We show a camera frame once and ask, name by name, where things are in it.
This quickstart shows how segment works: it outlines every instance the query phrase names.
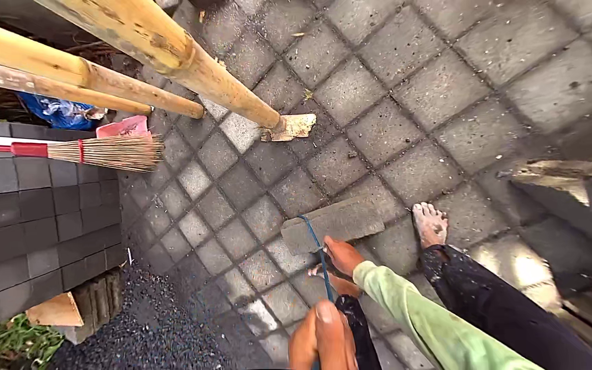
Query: bamboo pole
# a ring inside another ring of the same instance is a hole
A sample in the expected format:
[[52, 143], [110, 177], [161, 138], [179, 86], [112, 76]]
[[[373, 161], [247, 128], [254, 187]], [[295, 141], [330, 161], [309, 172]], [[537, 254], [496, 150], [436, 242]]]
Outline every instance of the bamboo pole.
[[201, 118], [202, 105], [0, 28], [0, 64], [80, 88]]
[[152, 107], [147, 104], [137, 103], [90, 89], [78, 88], [77, 86], [18, 71], [7, 66], [0, 66], [0, 88], [78, 101], [80, 103], [118, 109], [134, 114], [148, 115], [152, 112]]
[[152, 0], [35, 0], [157, 72], [263, 128], [280, 114], [237, 81]]

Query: broom bristles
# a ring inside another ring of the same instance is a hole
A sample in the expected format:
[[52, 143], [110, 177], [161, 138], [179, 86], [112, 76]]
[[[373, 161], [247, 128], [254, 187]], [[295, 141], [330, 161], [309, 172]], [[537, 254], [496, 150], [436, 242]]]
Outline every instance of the broom bristles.
[[47, 156], [113, 169], [150, 172], [160, 162], [164, 144], [159, 135], [111, 136], [47, 145]]

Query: bare foot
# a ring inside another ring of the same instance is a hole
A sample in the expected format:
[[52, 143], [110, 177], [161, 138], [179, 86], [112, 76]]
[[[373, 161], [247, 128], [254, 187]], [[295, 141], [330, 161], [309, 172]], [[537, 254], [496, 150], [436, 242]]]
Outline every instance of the bare foot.
[[[324, 270], [320, 263], [315, 268], [309, 269], [307, 274], [310, 276], [318, 276], [321, 279], [324, 278]], [[330, 280], [330, 285], [332, 285], [338, 294], [348, 294], [355, 298], [360, 296], [360, 287], [356, 284], [353, 284], [346, 279], [342, 279], [341, 277], [337, 277], [330, 271], [328, 271], [328, 279]]]
[[446, 212], [435, 209], [430, 203], [417, 203], [412, 206], [415, 226], [419, 231], [422, 248], [444, 244], [447, 240], [448, 220]]

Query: broom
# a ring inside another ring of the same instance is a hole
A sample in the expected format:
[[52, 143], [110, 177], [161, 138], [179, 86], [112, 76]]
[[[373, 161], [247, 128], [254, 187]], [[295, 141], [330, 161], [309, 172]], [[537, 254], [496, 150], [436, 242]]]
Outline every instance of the broom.
[[45, 157], [112, 169], [151, 172], [161, 159], [163, 143], [159, 135], [110, 136], [66, 142], [12, 142], [0, 151], [13, 156]]

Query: green sleeve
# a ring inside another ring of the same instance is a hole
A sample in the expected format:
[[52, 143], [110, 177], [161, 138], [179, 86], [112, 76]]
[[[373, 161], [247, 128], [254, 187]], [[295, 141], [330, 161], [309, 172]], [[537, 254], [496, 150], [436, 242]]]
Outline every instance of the green sleeve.
[[353, 281], [386, 309], [428, 359], [443, 370], [537, 369], [485, 332], [423, 297], [412, 282], [389, 268], [362, 262]]

